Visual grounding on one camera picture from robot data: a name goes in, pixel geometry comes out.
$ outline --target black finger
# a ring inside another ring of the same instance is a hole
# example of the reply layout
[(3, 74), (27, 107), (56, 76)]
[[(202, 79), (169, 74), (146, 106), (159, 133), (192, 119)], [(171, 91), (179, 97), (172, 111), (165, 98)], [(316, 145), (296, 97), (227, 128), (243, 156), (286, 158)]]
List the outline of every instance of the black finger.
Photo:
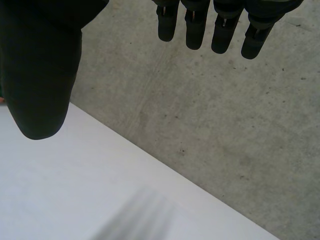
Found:
[(242, 0), (234, 0), (228, 4), (220, 2), (221, 0), (213, 2), (218, 16), (215, 21), (211, 49), (217, 54), (227, 51), (244, 9)]
[(186, 7), (186, 45), (192, 50), (201, 47), (204, 39), (210, 0), (181, 0)]
[(162, 41), (169, 42), (175, 34), (178, 7), (180, 0), (155, 0), (158, 7), (158, 36)]
[(271, 18), (257, 18), (249, 15), (250, 26), (245, 33), (241, 55), (246, 59), (254, 59), (260, 53), (269, 33), (283, 14)]

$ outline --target white sheet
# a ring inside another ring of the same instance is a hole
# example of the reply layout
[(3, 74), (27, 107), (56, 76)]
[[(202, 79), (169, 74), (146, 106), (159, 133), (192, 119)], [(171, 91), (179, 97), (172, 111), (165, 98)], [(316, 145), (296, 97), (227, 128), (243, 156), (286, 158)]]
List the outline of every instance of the white sheet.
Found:
[(277, 239), (72, 104), (41, 141), (0, 106), (0, 136), (0, 240)]

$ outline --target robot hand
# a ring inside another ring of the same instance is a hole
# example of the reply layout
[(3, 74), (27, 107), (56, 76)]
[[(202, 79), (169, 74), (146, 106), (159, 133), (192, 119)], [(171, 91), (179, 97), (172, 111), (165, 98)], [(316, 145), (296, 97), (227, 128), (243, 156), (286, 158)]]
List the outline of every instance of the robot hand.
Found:
[[(174, 37), (180, 0), (153, 0), (157, 4), (158, 36), (169, 42)], [(200, 48), (206, 29), (210, 0), (181, 0), (186, 7), (186, 45), (192, 50)], [(213, 0), (218, 16), (211, 49), (217, 54), (227, 51), (239, 17), (248, 12), (250, 26), (245, 33), (241, 54), (254, 59), (263, 47), (274, 24), (286, 13), (300, 6), (303, 0)]]

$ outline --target white paper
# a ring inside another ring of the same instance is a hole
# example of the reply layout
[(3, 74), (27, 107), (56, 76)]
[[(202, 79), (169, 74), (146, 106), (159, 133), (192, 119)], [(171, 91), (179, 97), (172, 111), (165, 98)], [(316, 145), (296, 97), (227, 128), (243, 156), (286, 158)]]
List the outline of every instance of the white paper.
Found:
[(72, 104), (40, 141), (0, 106), (0, 135), (0, 240), (277, 240)]

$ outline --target gray concrete surface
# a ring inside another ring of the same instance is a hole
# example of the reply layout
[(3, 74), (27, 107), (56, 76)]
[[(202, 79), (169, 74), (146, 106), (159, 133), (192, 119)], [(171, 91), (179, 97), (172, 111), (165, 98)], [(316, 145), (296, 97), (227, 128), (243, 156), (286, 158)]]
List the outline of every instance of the gray concrete surface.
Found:
[(71, 101), (281, 240), (320, 240), (320, 1), (241, 57), (185, 45), (183, 7), (170, 43), (151, 1), (114, 0), (83, 30)]

